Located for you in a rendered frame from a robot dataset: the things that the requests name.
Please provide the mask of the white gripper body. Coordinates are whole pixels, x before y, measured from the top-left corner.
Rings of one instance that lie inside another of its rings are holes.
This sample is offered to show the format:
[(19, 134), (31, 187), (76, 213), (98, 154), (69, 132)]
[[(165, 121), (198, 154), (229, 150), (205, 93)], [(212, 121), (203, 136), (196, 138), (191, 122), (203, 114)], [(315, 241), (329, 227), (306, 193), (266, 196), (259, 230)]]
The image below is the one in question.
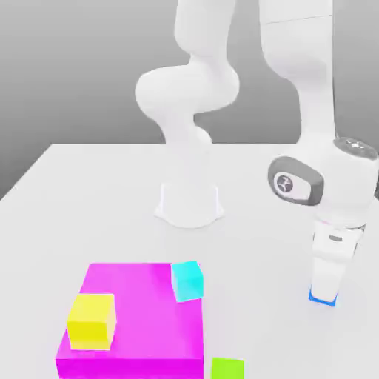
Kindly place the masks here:
[(316, 221), (312, 251), (314, 256), (328, 261), (348, 261), (353, 258), (366, 225), (342, 227)]

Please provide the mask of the small blue cube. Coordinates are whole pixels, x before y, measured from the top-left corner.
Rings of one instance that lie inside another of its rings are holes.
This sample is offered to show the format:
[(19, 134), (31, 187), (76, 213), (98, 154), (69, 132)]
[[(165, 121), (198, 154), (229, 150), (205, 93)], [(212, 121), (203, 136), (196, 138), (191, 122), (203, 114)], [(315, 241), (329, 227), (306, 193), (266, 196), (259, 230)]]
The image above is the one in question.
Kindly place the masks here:
[(309, 289), (309, 300), (310, 300), (310, 301), (313, 301), (313, 302), (315, 302), (315, 303), (321, 303), (321, 304), (326, 305), (326, 306), (334, 307), (337, 298), (338, 298), (338, 297), (335, 296), (335, 298), (334, 298), (332, 301), (325, 301), (325, 300), (323, 300), (323, 299), (316, 298), (316, 297), (312, 294), (312, 289)]

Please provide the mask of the small green cube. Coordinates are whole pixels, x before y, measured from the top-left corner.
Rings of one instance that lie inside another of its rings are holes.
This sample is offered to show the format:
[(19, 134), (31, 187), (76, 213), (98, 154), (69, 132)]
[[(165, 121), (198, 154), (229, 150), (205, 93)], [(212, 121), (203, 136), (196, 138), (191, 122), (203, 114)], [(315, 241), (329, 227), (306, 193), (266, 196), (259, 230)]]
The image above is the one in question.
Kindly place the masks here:
[(210, 379), (244, 379), (244, 361), (212, 358)]

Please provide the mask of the small cyan cube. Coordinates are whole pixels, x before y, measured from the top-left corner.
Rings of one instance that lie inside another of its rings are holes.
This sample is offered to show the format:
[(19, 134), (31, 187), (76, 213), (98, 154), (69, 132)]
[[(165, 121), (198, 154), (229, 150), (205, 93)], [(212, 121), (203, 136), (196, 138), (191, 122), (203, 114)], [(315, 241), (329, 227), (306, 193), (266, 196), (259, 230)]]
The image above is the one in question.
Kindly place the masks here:
[(197, 261), (172, 263), (171, 284), (179, 303), (204, 296), (204, 276)]

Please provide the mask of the small yellow cube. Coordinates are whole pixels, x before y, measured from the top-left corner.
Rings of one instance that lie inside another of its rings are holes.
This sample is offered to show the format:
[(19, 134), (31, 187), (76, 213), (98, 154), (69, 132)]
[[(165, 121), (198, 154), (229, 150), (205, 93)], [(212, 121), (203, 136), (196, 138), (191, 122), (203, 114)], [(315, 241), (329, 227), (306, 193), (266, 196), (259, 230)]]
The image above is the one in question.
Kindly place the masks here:
[(114, 294), (77, 294), (67, 317), (70, 348), (109, 351), (116, 324)]

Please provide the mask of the large magenta box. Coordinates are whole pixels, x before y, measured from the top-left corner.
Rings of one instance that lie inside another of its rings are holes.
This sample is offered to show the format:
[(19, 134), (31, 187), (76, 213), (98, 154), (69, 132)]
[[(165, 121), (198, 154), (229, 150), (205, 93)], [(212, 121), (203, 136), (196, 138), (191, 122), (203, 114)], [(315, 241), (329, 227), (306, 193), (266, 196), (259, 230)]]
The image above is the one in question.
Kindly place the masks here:
[(59, 379), (204, 379), (202, 303), (179, 303), (168, 263), (91, 263), (80, 291), (111, 293), (110, 350), (76, 351), (63, 335)]

